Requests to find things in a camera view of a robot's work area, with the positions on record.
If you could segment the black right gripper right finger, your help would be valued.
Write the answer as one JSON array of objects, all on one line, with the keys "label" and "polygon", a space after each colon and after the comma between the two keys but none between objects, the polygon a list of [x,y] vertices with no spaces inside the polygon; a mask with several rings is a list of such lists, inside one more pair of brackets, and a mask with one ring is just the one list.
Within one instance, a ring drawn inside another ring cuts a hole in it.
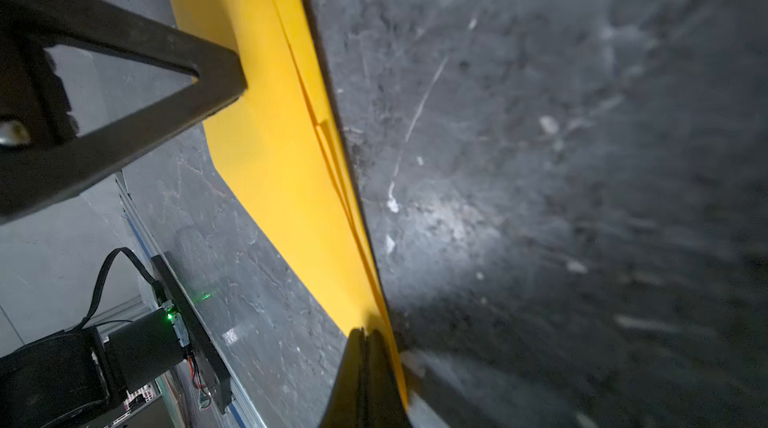
[{"label": "black right gripper right finger", "polygon": [[411,427],[383,335],[371,332],[365,348],[365,426]]}]

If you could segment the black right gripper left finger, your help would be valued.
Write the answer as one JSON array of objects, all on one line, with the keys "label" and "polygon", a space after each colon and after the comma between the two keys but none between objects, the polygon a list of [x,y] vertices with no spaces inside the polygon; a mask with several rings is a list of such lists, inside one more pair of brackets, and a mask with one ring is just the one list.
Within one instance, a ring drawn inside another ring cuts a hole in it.
[{"label": "black right gripper left finger", "polygon": [[347,339],[342,360],[320,427],[361,427],[364,418],[361,369],[364,332],[353,329]]}]

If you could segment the yellow square paper sheet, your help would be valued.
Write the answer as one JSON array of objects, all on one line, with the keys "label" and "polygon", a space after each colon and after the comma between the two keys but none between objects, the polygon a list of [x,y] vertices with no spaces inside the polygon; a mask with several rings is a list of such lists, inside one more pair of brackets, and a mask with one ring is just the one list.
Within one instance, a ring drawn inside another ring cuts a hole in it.
[{"label": "yellow square paper sheet", "polygon": [[204,122],[224,182],[343,332],[400,362],[302,0],[170,0],[178,28],[240,59],[242,97]]}]

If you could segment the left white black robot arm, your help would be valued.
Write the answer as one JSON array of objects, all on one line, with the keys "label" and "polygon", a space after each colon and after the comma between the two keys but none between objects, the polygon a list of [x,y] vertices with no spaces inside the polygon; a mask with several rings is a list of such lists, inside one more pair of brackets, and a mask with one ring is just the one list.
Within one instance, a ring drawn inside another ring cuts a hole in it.
[{"label": "left white black robot arm", "polygon": [[[193,78],[192,85],[80,135],[48,49],[66,46]],[[71,199],[246,90],[238,56],[102,0],[1,0],[1,219]],[[188,361],[220,411],[232,377],[192,302],[161,256],[138,272],[159,306],[107,338],[89,317],[1,360],[5,427],[101,426],[127,396]]]}]

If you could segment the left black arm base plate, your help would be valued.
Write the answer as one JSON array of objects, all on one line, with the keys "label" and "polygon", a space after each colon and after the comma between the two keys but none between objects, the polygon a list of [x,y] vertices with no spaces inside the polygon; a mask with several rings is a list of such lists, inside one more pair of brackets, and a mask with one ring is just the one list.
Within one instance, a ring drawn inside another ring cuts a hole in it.
[{"label": "left black arm base plate", "polygon": [[202,381],[209,390],[217,410],[225,414],[232,402],[230,372],[166,260],[162,255],[155,255],[151,258],[151,263],[185,326],[189,339],[187,345],[191,347],[194,354]]}]

